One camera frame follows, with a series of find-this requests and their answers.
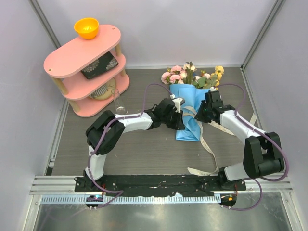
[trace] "wooden support post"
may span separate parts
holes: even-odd
[[[67,100],[67,101],[72,106],[72,108],[74,109],[75,112],[79,112],[80,111],[80,107],[79,107],[79,105],[75,101],[73,101],[73,100]]]
[[[126,75],[126,71],[125,71],[125,69],[123,69],[122,71],[121,71],[121,76],[125,76]]]
[[[63,84],[63,82],[61,81],[61,79],[59,78],[53,78],[51,77],[51,79],[54,81],[54,83],[57,85],[57,87],[60,89],[61,93],[63,95],[67,95],[68,94],[68,89],[66,88],[66,86]]]
[[[115,46],[115,51],[117,56],[120,56],[122,54],[120,43]]]

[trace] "blue cloth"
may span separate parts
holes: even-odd
[[[201,100],[205,100],[204,94],[209,89],[197,89],[191,84],[171,84],[170,91],[175,97],[181,97],[185,100],[185,103],[181,106],[183,112],[191,113],[185,109],[185,106],[191,106],[198,111]],[[200,128],[191,116],[184,116],[183,123],[185,130],[177,130],[176,139],[179,141],[200,141]]]

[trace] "yellow bowl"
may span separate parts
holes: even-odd
[[[74,29],[84,39],[94,39],[98,34],[99,22],[95,18],[83,18],[75,23]]]

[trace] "shelf tier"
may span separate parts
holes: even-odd
[[[77,37],[48,55],[44,69],[53,78],[70,77],[115,47],[120,39],[118,28],[100,25],[94,39]]]
[[[112,77],[120,73],[125,68],[125,56],[123,54],[116,56],[115,51],[110,52],[119,62],[118,66],[93,79],[86,79],[81,72],[77,72],[77,74],[69,78],[65,78],[63,80],[63,84],[66,86],[68,94],[62,95],[69,100],[82,100],[89,96],[91,93],[95,92]]]
[[[118,74],[114,78],[116,80],[116,88],[118,88],[120,94],[122,94],[129,86],[129,77],[128,75],[121,76]],[[106,100],[94,100],[87,97],[83,100],[75,101],[80,107],[80,110],[74,112],[80,117],[91,117],[100,112],[112,101],[112,96]]]

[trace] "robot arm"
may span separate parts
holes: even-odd
[[[159,127],[161,124],[166,124],[171,129],[184,129],[183,111],[180,109],[183,103],[185,101],[182,98],[165,98],[159,105],[154,105],[153,108],[145,110],[141,116],[139,114],[115,115],[110,110],[105,111],[86,131],[89,155],[97,146],[105,126],[112,119],[121,117],[124,117],[124,119],[119,119],[110,126],[97,153],[91,157],[90,168],[94,180],[103,176],[103,166],[107,153],[114,148],[123,133],[135,130],[150,130]],[[88,167],[85,171],[89,177]]]
[[[218,176],[222,184],[245,178],[255,179],[284,170],[281,153],[255,131],[266,134],[281,147],[279,136],[275,132],[266,133],[251,124],[250,128],[245,126],[237,117],[246,124],[249,122],[239,114],[236,117],[235,108],[223,104],[219,91],[209,91],[205,94],[205,99],[201,102],[195,119],[205,123],[216,121],[245,144],[244,161],[219,170]]]

